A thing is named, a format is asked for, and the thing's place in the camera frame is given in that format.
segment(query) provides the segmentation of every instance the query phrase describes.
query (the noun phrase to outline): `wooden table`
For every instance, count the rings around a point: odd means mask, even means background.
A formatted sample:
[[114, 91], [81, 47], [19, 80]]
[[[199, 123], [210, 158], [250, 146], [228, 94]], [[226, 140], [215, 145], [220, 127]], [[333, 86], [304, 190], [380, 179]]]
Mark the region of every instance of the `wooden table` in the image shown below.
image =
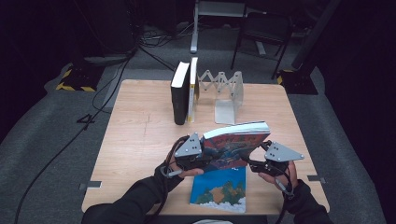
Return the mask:
[[[195, 122], [178, 126], [173, 121], [169, 81], [124, 80], [107, 126], [106, 134], [92, 172], [91, 181], [102, 181], [99, 189], [87, 189], [82, 210], [98, 203], [113, 203], [132, 184], [153, 175], [175, 141], [186, 134], [203, 133], [223, 127], [214, 121], [215, 90], [201, 89]], [[277, 141], [305, 155], [297, 161], [298, 177], [312, 189], [317, 201], [330, 207], [319, 181], [300, 128], [283, 87], [279, 85], [244, 84], [244, 103], [236, 122], [265, 120], [270, 127], [268, 140]], [[256, 149], [253, 160], [264, 161], [264, 150]], [[235, 215], [235, 213], [189, 205], [193, 177], [186, 177], [169, 193], [163, 215]], [[247, 215], [279, 214], [280, 191], [247, 168]]]

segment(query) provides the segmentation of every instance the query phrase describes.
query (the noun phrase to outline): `black sleeve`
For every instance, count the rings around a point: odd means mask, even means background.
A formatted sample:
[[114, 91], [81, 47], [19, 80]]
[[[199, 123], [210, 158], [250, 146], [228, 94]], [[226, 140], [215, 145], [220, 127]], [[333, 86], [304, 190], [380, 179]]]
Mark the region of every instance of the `black sleeve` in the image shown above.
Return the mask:
[[[128, 191], [95, 221], [95, 224], [142, 224], [146, 213], [155, 203], [163, 199], [163, 183], [165, 178], [160, 171], [161, 164], [155, 170], [154, 176], [141, 179], [134, 183]], [[168, 191], [174, 189], [183, 179], [178, 175], [166, 179]]]
[[311, 194], [311, 188], [303, 180], [298, 180], [299, 185], [294, 189], [294, 197], [285, 201], [285, 209], [294, 214], [294, 223], [332, 223], [326, 208], [318, 204]]

